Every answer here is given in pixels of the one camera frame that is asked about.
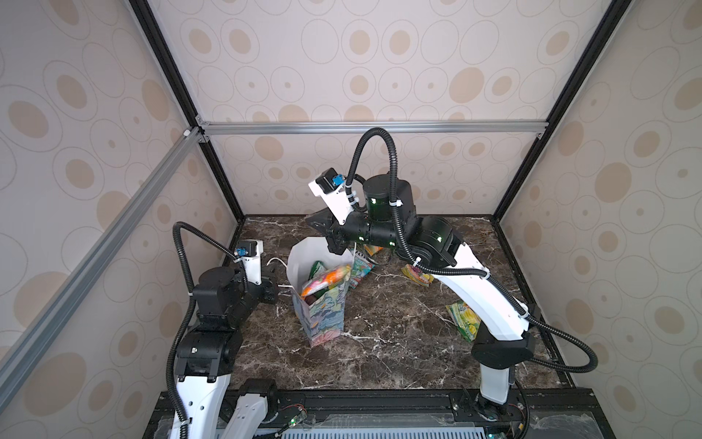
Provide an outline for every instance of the dark brown marble surface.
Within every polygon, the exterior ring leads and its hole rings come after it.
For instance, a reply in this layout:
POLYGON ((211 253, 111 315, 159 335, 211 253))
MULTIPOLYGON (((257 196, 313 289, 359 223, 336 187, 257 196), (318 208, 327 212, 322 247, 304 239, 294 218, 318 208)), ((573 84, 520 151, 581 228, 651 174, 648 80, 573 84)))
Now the dark brown marble surface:
MULTIPOLYGON (((450 218, 475 256, 517 298, 515 277, 488 220, 450 218)), ((287 261, 291 247, 316 232, 303 217, 247 220, 242 238, 263 240, 263 263, 276 256, 287 261)), ((287 284, 278 265, 279 284, 287 284)), ((434 281, 428 288, 400 273, 405 262, 393 257, 376 266, 346 298, 344 333, 310 348, 295 315, 291 290, 281 289, 277 305, 261 304, 244 328, 231 387, 247 378, 273 378, 278 388, 478 388, 479 367, 451 321, 445 305, 459 299, 434 281)), ((538 332, 532 330, 539 338, 538 332)), ((545 358, 537 340, 536 354, 545 358)), ((517 366, 525 387, 561 387, 556 373, 525 362, 517 366)))

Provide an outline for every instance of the paper bag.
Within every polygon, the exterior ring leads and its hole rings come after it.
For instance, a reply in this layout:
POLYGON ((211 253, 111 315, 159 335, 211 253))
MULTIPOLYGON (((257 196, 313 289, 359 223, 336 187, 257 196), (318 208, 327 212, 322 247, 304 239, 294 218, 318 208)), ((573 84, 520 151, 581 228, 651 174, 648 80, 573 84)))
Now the paper bag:
POLYGON ((295 290, 292 294, 293 306, 310 340, 311 347, 334 339, 343 332, 344 304, 351 274, 349 273, 343 282, 324 293, 310 306, 300 297, 300 293, 310 275, 312 264, 315 261, 321 261, 327 268, 345 264, 353 266, 353 259, 353 255, 348 250, 340 256, 331 253, 326 248, 326 239, 323 237, 307 237, 290 250, 287 275, 288 282, 295 290))

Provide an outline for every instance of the snack packet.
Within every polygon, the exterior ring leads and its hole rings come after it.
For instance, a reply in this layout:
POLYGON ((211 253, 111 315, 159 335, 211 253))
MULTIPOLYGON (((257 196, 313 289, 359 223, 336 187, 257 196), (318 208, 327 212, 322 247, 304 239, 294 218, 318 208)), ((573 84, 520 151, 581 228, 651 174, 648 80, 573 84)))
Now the snack packet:
POLYGON ((429 284, 434 281, 434 276, 429 273, 422 273, 422 270, 409 264, 402 267, 400 271, 402 271, 403 275, 407 276, 407 279, 410 279, 412 282, 422 287, 429 287, 429 284))
POLYGON ((382 250, 382 247, 378 247, 377 245, 370 245, 370 244, 363 244, 363 248, 366 250, 366 253, 368 256, 373 256, 374 254, 378 253, 380 250, 382 250))
POLYGON ((465 302, 456 302, 453 305, 446 305, 446 309, 451 314, 453 323, 456 323, 458 331, 464 339, 475 340, 475 334, 480 327, 480 317, 478 317, 465 302))
POLYGON ((366 259, 363 253, 356 250, 354 253, 353 268, 351 269, 351 288, 356 288, 358 286, 358 282, 361 282, 361 279, 366 277, 366 275, 373 270, 374 266, 374 264, 370 263, 366 259))
POLYGON ((317 273, 319 273, 320 270, 326 270, 326 267, 322 263, 322 261, 315 261, 312 264, 312 268, 310 269, 310 275, 307 277, 307 280, 312 279, 317 273))
POLYGON ((303 299, 311 294, 316 293, 320 289, 332 288, 346 278, 346 275, 351 271, 351 265, 338 266, 332 270, 319 272, 312 280, 305 283, 303 292, 300 297, 303 299))

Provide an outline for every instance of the wall panel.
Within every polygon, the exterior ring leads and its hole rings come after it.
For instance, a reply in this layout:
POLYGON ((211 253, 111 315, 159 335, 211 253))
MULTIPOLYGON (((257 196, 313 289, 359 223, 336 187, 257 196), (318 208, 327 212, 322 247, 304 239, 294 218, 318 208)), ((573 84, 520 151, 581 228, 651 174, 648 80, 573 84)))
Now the wall panel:
POLYGON ((536 119, 607 0, 161 0, 204 119, 536 119))
MULTIPOLYGON (((534 142, 534 133, 392 135, 399 177, 412 184, 420 214, 491 214, 534 142)), ((246 214, 308 214, 325 207, 307 184, 330 166, 346 174, 360 135, 213 136, 246 214)), ((357 173, 388 171, 379 137, 357 173)), ((362 194, 361 185, 354 189, 362 194)))
POLYGON ((502 222, 619 438, 702 427, 701 12, 636 5, 502 222))
MULTIPOLYGON (((42 361, 0 415, 0 438, 141 438, 188 296, 171 227, 223 243, 234 219, 200 153, 189 154, 42 361)), ((223 254, 183 232, 197 279, 223 254)))
POLYGON ((0 10, 1 358, 184 121, 122 2, 0 10))

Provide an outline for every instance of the yellow snack packet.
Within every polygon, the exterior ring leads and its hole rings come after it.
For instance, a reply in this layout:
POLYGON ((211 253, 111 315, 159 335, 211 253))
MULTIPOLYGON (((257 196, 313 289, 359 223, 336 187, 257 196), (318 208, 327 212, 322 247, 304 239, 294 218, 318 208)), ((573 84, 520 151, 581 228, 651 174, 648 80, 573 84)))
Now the yellow snack packet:
POLYGON ((451 314, 453 323, 456 323, 458 331, 464 339, 468 341, 475 340, 475 334, 480 327, 480 317, 473 312, 465 302, 456 302, 453 305, 446 305, 446 309, 451 314))

